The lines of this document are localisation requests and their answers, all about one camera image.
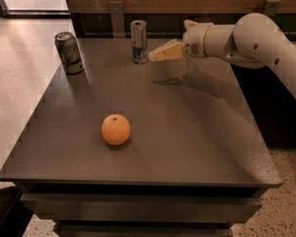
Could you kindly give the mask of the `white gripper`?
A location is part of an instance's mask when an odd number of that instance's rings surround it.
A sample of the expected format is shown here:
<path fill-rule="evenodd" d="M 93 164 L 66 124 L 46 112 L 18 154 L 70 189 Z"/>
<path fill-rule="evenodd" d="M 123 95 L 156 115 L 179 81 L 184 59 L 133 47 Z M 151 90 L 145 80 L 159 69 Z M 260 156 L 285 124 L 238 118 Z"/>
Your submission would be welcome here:
<path fill-rule="evenodd" d="M 183 42 L 171 39 L 165 44 L 150 51 L 148 58 L 152 62 L 174 60 L 183 58 L 185 53 L 195 58 L 205 58 L 205 37 L 212 23 L 198 23 L 185 20 L 185 33 Z"/>

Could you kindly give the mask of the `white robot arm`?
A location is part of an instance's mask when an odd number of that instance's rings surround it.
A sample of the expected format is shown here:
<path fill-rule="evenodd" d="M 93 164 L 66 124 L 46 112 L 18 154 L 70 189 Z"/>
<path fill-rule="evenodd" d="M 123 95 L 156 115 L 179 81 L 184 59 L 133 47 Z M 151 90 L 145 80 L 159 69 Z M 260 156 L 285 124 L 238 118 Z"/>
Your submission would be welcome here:
<path fill-rule="evenodd" d="M 148 54 L 152 62 L 216 57 L 244 68 L 264 66 L 296 100 L 296 45 L 266 15 L 251 13 L 234 25 L 185 21 L 181 40 L 172 39 Z"/>

